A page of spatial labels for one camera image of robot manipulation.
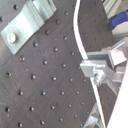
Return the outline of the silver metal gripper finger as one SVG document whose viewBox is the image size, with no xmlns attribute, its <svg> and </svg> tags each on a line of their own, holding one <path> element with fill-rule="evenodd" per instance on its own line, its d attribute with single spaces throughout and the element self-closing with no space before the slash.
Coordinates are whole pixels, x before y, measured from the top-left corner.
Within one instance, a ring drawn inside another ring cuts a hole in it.
<svg viewBox="0 0 128 128">
<path fill-rule="evenodd" d="M 112 47 L 88 52 L 87 55 L 88 59 L 83 60 L 80 64 L 84 75 L 93 78 L 97 87 L 107 84 L 115 94 L 118 94 L 119 83 L 123 80 L 125 68 L 116 68 L 116 66 L 128 59 L 128 37 L 123 38 Z"/>
</svg>

